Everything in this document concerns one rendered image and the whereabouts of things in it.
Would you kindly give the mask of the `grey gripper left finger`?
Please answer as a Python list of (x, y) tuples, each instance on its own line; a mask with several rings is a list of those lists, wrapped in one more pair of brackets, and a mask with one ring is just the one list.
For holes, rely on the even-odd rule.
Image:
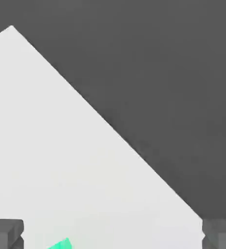
[(24, 249), (22, 219), (0, 219), (0, 249)]

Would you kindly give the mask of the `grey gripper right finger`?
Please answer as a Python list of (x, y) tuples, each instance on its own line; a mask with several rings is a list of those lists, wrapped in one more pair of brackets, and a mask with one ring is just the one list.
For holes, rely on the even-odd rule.
[(202, 249), (226, 249), (226, 219), (203, 219)]

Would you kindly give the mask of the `small green cube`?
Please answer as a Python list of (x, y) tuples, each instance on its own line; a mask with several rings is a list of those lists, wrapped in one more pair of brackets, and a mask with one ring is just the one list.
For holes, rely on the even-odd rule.
[(58, 243), (49, 247), (48, 249), (73, 249), (73, 245), (70, 242), (69, 238), (65, 238), (62, 241), (59, 241)]

